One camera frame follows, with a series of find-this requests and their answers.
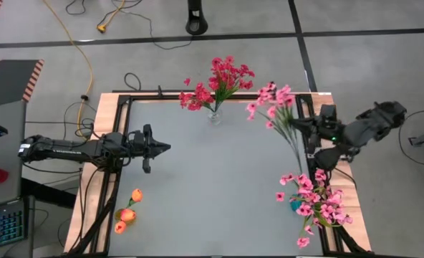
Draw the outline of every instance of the blue keyboard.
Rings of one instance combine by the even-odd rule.
[[[27,235],[26,209],[23,201],[0,206],[0,246],[22,240]]]

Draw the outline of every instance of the gray floor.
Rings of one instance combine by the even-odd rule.
[[[305,32],[360,29],[424,28],[424,0],[296,0]],[[87,13],[69,16],[68,1],[51,1],[75,39],[120,39],[149,37],[148,23],[118,14],[106,34],[95,25],[113,7],[110,1],[85,1]],[[80,9],[80,1],[71,11]],[[207,34],[293,32],[289,5],[285,0],[204,0],[209,23]],[[144,1],[132,9],[153,19],[156,37],[186,35],[186,0]],[[37,0],[6,0],[0,10],[0,43],[65,41],[65,33],[48,9]],[[185,42],[165,42],[171,47]],[[398,100],[409,113],[424,110],[424,34],[317,37],[306,39],[317,88],[332,92],[341,119],[371,108],[373,101]],[[152,44],[99,45],[83,47],[95,71],[90,104],[97,107],[100,93],[123,90],[123,75],[135,72],[143,88],[185,89],[185,77],[206,80],[209,62],[215,56],[232,54],[238,63],[255,69],[255,85],[273,80],[308,91],[295,38],[239,39],[193,42],[190,46],[161,50]],[[68,105],[80,101],[89,73],[85,61],[72,47],[0,49],[0,59],[44,59],[45,66],[28,104],[27,119],[62,121]],[[77,107],[67,120],[76,120]],[[93,118],[90,109],[85,117]],[[67,139],[74,126],[67,126]],[[424,161],[424,147],[411,149],[407,138],[424,132],[424,115],[409,120],[402,130],[403,147]],[[62,125],[27,125],[26,135],[61,138]],[[45,161],[38,168],[71,171],[79,165]],[[360,202],[372,248],[379,254],[424,257],[424,166],[404,158],[393,131],[379,143],[370,143],[352,164]],[[24,176],[45,183],[64,178],[30,170]],[[77,185],[71,180],[66,189]],[[43,205],[50,218],[36,236],[35,257],[59,254],[57,227],[70,217],[65,209]],[[67,233],[67,223],[62,237]]]

